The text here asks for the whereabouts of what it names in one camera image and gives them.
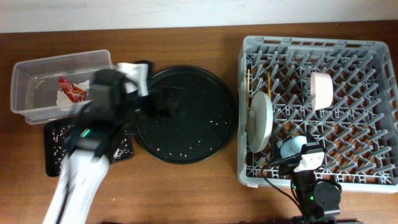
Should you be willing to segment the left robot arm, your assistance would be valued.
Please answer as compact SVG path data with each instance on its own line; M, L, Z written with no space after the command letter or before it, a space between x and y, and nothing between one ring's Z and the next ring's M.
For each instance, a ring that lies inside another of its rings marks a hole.
M93 74L90 101L81 107L65 138L66 155L44 223L85 223L124 128L178 113L182 89L149 87L151 68L149 62L119 63L115 70Z

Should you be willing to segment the light blue cup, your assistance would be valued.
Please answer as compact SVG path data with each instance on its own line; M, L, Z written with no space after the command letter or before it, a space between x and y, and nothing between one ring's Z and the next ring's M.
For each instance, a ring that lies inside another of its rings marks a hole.
M302 146L307 143L305 136L296 136L283 143L280 147L280 155L282 158L293 156L300 153Z

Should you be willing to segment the white napkin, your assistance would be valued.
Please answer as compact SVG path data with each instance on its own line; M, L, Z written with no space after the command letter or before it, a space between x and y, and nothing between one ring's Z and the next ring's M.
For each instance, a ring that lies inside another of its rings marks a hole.
M74 83L73 86L88 93L88 90L90 88L90 81L86 80L78 84ZM58 90L56 104L58 107L60 107L62 111L68 111L69 108L67 108L67 106L72 106L73 102L71 99L69 99L69 97L64 93L63 90Z

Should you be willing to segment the wooden chopstick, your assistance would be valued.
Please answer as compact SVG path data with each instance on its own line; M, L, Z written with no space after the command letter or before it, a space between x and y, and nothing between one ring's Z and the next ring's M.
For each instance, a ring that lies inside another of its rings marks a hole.
M247 70L246 75L246 109L249 110L249 92L250 92L250 69Z
M268 82L268 95L269 98L272 99L272 91L271 91L271 73L267 73L267 82Z

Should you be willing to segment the white plate with food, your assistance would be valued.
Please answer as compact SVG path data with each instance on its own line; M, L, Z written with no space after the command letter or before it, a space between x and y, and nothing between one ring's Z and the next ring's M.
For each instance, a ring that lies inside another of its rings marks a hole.
M257 92L252 99L248 117L248 143L251 152L257 153L265 149L273 125L273 107L268 94Z

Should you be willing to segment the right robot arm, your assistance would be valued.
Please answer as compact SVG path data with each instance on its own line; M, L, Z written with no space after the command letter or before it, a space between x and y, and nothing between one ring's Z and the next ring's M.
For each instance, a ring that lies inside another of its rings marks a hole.
M326 149L310 134L296 136L280 146L271 140L271 160L263 169L278 168L290 177L288 196L300 211L292 223L339 223L342 186L334 180L317 179Z

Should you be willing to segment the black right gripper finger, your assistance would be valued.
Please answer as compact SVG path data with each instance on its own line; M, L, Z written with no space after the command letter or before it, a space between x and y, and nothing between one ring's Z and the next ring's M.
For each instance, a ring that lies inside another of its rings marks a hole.
M279 170L283 170L284 165L281 163L281 160L282 156L277 142L274 138L271 138L271 159L269 161L269 167L277 167Z
M305 136L307 138L307 146L310 149L324 149L310 132L306 132Z

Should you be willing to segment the red snack wrapper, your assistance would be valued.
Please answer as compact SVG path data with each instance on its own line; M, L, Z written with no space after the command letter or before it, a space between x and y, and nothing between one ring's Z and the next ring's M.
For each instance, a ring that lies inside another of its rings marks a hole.
M66 94L66 96L72 103L79 103L86 100L88 93L85 90L82 90L81 88L70 83L63 77L58 80L58 84L60 85L64 94Z

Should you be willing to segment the pink bowl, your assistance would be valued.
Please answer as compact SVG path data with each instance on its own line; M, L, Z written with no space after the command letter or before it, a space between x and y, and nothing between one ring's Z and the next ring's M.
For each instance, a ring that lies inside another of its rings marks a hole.
M312 110L329 107L333 101L333 81L327 73L312 72L310 79Z

